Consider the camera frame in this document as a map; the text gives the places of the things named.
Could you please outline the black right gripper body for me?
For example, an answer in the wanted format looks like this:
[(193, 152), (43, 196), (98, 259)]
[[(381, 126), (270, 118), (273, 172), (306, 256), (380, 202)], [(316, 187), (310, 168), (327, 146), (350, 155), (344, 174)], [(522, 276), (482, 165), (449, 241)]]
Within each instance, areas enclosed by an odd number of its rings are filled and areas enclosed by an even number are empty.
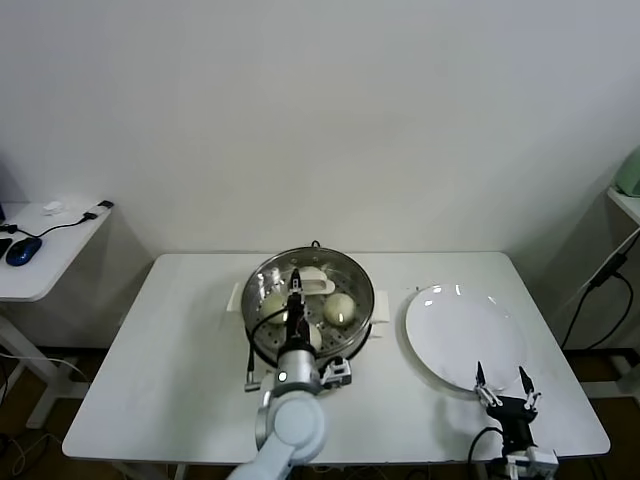
[(527, 450), (535, 446), (530, 424), (537, 418), (538, 411), (524, 399), (498, 396), (498, 402), (489, 404), (485, 410), (501, 426), (503, 450)]

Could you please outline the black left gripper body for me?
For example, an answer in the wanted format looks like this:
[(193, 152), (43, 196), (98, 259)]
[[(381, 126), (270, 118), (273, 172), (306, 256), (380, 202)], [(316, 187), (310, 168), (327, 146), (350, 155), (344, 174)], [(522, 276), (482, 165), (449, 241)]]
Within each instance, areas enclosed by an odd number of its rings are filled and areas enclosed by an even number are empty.
[(285, 348), (312, 349), (310, 328), (306, 320), (305, 305), (301, 294), (291, 294), (287, 300)]

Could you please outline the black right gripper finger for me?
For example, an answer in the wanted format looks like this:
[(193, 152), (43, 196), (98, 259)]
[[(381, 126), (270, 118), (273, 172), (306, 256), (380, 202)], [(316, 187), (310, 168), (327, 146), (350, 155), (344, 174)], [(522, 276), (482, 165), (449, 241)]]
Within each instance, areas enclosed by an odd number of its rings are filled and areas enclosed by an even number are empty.
[(541, 396), (541, 393), (535, 389), (532, 378), (526, 373), (525, 369), (522, 366), (519, 367), (519, 375), (524, 393), (526, 394), (523, 408), (526, 411), (534, 411), (536, 409), (537, 400)]
[(480, 361), (477, 362), (476, 370), (476, 384), (474, 392), (478, 396), (483, 406), (501, 406), (502, 401), (498, 396), (488, 387), (484, 370)]

